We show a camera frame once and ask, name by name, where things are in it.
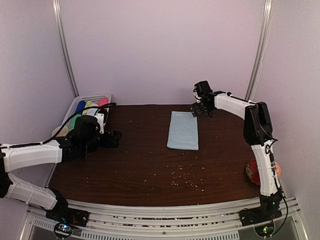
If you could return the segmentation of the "light blue towel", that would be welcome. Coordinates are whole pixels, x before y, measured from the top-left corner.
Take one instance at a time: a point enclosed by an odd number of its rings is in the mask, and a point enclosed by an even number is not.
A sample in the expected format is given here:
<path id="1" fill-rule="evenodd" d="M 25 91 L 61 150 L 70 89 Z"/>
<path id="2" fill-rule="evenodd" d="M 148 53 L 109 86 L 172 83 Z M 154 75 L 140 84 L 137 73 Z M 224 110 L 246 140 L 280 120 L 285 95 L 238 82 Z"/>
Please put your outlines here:
<path id="1" fill-rule="evenodd" d="M 199 150 L 198 122 L 191 112 L 171 112 L 166 146 L 174 150 Z"/>
<path id="2" fill-rule="evenodd" d="M 93 103 L 92 107 L 89 110 L 84 111 L 83 114 L 84 115 L 94 116 L 96 114 L 97 110 L 98 110 L 98 104 L 97 103 Z"/>

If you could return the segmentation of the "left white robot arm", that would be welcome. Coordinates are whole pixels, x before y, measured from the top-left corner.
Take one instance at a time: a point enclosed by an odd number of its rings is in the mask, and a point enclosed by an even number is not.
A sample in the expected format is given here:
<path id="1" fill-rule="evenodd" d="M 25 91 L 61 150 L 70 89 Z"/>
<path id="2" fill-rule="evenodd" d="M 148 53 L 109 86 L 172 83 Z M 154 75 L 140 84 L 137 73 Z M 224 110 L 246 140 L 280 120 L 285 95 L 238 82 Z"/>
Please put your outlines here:
<path id="1" fill-rule="evenodd" d="M 122 133 L 120 131 L 96 132 L 91 136 L 57 137 L 48 143 L 21 144 L 0 147 L 0 197 L 12 198 L 45 209 L 52 218 L 67 222 L 72 218 L 68 201 L 58 190 L 40 187 L 22 180 L 12 171 L 42 164 L 84 161 L 88 153 L 98 148 L 117 148 Z"/>

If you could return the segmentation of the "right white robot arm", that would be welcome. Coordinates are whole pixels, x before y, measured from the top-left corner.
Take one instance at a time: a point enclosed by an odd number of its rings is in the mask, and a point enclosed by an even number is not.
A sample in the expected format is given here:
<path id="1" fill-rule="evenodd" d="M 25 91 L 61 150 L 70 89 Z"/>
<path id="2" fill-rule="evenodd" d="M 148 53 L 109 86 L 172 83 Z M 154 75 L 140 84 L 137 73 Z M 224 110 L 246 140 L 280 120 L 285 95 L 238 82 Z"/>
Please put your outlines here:
<path id="1" fill-rule="evenodd" d="M 265 102 L 252 102 L 234 97 L 230 92 L 193 90 L 196 103 L 191 107 L 194 117 L 212 115 L 213 110 L 223 110 L 243 119 L 243 137 L 250 145 L 257 163 L 260 180 L 260 206 L 241 210 L 242 220 L 268 221 L 281 216 L 280 202 L 283 199 L 279 182 L 272 136 L 273 128 L 268 106 Z"/>

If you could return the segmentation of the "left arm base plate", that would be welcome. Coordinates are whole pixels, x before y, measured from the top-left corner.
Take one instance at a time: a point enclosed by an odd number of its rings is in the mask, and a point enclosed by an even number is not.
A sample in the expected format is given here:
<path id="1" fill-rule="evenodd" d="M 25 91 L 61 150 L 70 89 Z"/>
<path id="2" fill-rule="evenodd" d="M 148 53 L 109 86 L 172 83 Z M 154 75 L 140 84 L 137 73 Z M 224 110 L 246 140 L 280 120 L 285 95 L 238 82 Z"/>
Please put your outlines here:
<path id="1" fill-rule="evenodd" d="M 46 210 L 45 217 L 56 222 L 68 224 L 76 227 L 86 227 L 90 213 L 85 210 L 67 208 L 64 213 L 58 213 L 54 210 Z"/>

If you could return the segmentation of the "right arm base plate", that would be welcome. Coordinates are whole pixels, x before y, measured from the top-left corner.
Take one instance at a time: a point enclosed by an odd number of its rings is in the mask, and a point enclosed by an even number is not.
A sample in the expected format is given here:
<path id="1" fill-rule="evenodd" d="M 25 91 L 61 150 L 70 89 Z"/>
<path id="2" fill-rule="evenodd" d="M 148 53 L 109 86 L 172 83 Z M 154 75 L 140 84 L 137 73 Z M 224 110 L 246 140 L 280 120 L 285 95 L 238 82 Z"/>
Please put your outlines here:
<path id="1" fill-rule="evenodd" d="M 272 221 L 273 219 L 280 218 L 282 212 L 276 210 L 275 213 L 267 214 L 261 211 L 260 207 L 244 208 L 239 212 L 239 218 L 243 227 L 256 225 L 264 222 Z"/>

